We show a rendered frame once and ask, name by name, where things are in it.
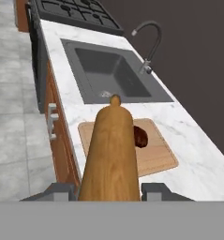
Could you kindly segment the brown wooden cupboard run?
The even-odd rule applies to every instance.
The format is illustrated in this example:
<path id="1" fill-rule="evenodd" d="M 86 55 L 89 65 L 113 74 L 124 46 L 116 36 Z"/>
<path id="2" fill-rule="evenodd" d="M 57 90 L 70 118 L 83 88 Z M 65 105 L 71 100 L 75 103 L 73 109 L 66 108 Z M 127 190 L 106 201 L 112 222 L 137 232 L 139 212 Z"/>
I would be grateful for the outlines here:
<path id="1" fill-rule="evenodd" d="M 55 103 L 56 110 L 53 113 L 59 115 L 59 119 L 53 123 L 53 132 L 56 139 L 51 141 L 52 159 L 58 183 L 71 183 L 78 188 L 81 184 L 78 175 L 76 162 L 73 156 L 71 142 L 68 137 L 67 124 L 62 109 L 61 100 L 58 96 L 58 90 L 52 73 L 52 64 L 47 61 L 46 73 L 46 93 L 45 93 L 45 116 L 48 125 L 48 104 Z"/>

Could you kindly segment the dark grey sink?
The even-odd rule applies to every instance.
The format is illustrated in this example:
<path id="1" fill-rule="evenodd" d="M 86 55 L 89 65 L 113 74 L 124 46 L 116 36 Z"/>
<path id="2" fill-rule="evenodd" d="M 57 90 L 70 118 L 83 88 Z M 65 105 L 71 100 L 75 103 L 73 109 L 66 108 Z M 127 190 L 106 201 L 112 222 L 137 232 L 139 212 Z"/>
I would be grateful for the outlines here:
<path id="1" fill-rule="evenodd" d="M 140 73 L 133 51 L 62 39 L 84 104 L 107 104 L 114 94 L 123 103 L 172 102 L 152 74 Z"/>

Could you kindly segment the dark grey curved tap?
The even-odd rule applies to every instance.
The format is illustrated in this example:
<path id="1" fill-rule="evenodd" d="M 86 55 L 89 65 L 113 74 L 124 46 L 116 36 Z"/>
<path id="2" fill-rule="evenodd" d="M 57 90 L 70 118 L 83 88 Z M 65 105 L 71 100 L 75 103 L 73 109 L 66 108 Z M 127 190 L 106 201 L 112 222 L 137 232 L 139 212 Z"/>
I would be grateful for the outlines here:
<path id="1" fill-rule="evenodd" d="M 152 63 L 154 55 L 157 52 L 157 48 L 159 47 L 161 40 L 162 40 L 161 26 L 158 22 L 152 21 L 152 20 L 140 23 L 135 29 L 132 30 L 131 35 L 133 37 L 135 37 L 143 28 L 145 28 L 147 26 L 152 26 L 156 29 L 157 37 L 156 37 L 154 44 L 151 47 L 151 50 L 147 54 L 147 57 L 144 59 L 142 66 L 140 67 L 140 70 L 139 70 L 140 74 L 143 74 L 143 73 L 151 74 L 152 73 L 153 69 L 151 68 L 150 64 Z"/>

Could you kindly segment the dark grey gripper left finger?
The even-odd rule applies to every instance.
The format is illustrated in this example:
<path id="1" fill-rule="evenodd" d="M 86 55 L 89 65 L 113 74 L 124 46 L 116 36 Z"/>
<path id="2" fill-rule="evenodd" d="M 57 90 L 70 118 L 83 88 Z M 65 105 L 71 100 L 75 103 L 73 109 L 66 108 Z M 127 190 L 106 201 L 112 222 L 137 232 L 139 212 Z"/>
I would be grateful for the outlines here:
<path id="1" fill-rule="evenodd" d="M 43 201 L 43 202 L 72 202 L 77 197 L 74 193 L 73 184 L 52 183 L 46 190 L 25 198 L 26 201 Z"/>

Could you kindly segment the black oven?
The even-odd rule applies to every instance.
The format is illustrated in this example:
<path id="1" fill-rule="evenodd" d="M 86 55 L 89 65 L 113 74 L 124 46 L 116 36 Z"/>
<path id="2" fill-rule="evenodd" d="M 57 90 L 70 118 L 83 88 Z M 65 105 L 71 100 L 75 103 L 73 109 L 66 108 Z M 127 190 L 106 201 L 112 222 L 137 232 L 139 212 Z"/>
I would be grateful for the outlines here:
<path id="1" fill-rule="evenodd" d="M 48 55 L 43 39 L 35 0 L 28 0 L 25 4 L 28 30 L 31 40 L 32 69 L 37 94 L 37 106 L 40 113 L 45 112 L 46 93 L 46 64 Z"/>

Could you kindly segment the wooden rolling pin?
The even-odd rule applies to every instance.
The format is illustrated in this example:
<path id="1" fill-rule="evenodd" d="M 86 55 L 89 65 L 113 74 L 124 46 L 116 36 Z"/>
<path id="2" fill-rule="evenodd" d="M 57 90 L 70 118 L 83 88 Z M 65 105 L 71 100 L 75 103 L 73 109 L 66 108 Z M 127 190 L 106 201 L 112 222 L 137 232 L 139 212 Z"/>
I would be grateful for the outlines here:
<path id="1" fill-rule="evenodd" d="M 97 113 L 78 200 L 140 200 L 133 118 L 118 95 Z"/>

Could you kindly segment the wooden cutting board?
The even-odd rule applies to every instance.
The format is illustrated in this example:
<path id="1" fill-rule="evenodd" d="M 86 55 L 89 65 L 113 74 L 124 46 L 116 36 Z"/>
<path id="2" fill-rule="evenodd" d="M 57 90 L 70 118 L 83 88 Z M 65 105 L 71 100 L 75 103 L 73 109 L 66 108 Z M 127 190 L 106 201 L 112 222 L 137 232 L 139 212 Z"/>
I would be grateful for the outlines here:
<path id="1" fill-rule="evenodd" d="M 148 144 L 144 148 L 135 145 L 133 127 L 144 129 Z M 142 177 L 159 173 L 178 166 L 155 123 L 151 119 L 133 120 L 131 117 L 108 121 L 84 122 L 79 124 L 82 147 L 87 164 L 92 162 L 99 176 L 122 174 Z"/>

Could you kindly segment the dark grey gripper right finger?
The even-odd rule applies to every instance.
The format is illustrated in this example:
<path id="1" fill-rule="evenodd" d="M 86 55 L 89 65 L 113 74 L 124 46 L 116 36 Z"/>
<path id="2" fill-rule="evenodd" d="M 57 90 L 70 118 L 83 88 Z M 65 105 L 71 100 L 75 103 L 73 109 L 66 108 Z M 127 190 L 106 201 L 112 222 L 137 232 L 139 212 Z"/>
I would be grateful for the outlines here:
<path id="1" fill-rule="evenodd" d="M 191 202 L 191 199 L 171 192 L 164 183 L 142 183 L 142 200 L 145 202 Z"/>

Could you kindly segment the black gas hob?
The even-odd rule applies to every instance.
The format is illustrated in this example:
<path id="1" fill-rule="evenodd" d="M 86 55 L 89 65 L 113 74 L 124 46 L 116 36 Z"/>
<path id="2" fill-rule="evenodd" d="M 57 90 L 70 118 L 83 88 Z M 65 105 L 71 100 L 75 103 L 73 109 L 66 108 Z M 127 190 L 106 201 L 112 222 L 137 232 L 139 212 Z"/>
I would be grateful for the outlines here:
<path id="1" fill-rule="evenodd" d="M 98 0 L 31 0 L 40 19 L 122 36 L 124 30 Z"/>

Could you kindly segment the dark red meat piece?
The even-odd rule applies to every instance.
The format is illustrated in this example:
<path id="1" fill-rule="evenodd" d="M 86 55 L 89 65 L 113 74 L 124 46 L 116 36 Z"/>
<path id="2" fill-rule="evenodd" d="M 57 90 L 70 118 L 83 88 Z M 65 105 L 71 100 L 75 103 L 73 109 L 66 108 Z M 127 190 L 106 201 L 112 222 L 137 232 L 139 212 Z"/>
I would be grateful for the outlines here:
<path id="1" fill-rule="evenodd" d="M 144 148 L 148 144 L 148 135 L 146 131 L 138 126 L 134 127 L 134 140 L 135 145 L 140 148 Z"/>

